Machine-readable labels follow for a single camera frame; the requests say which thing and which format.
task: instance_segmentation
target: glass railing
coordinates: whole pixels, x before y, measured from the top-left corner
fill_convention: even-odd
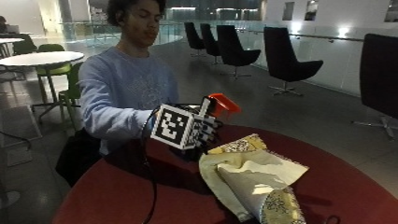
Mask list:
[[[111,47],[121,39],[120,28],[109,25],[105,21],[64,22],[61,25],[67,43],[84,42],[88,47]],[[180,22],[162,22],[154,45],[182,39],[180,28]]]
[[[230,24],[237,28],[241,45],[245,49],[261,49],[254,63],[268,70],[264,52],[264,27],[282,26],[264,21],[193,21],[198,29],[200,24],[209,23],[213,35],[217,37],[217,25]],[[398,29],[314,27],[293,24],[288,26],[292,34],[294,53],[298,61],[322,60],[323,65],[314,77],[306,82],[325,88],[359,95],[359,60],[365,34],[398,36]]]
[[[200,24],[209,23],[217,38],[217,25],[229,24],[237,28],[241,45],[245,49],[261,49],[254,62],[268,70],[264,53],[264,27],[282,26],[264,21],[192,21],[200,35]],[[288,26],[298,61],[322,60],[317,75],[306,80],[314,85],[359,95],[359,59],[365,34],[398,36],[397,29],[314,27],[293,24]],[[83,41],[88,46],[113,46],[120,40],[120,31],[105,23],[64,23],[68,41]],[[182,21],[162,21],[156,45],[185,38]]]

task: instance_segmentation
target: person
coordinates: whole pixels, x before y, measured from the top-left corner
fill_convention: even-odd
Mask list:
[[[4,16],[0,16],[0,34],[5,34],[8,32],[7,20]]]
[[[121,27],[121,40],[80,68],[84,126],[103,139],[103,155],[141,138],[152,110],[180,99],[172,70],[148,51],[164,8],[165,0],[109,0],[108,22]]]

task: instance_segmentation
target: backpack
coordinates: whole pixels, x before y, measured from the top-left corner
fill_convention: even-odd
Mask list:
[[[100,145],[101,139],[92,137],[85,128],[67,139],[55,170],[72,187],[101,158]]]

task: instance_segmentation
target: red table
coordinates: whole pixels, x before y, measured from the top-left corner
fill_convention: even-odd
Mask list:
[[[258,133],[269,149],[310,170],[293,184],[309,224],[330,215],[342,224],[398,223],[398,200],[354,167],[322,149],[278,133],[229,126],[221,143]],[[152,204],[152,185],[136,142],[101,159],[72,188],[53,224],[142,223]],[[150,223],[238,223],[206,188],[198,164],[182,161],[168,146],[148,142],[149,161],[158,181],[158,201]]]

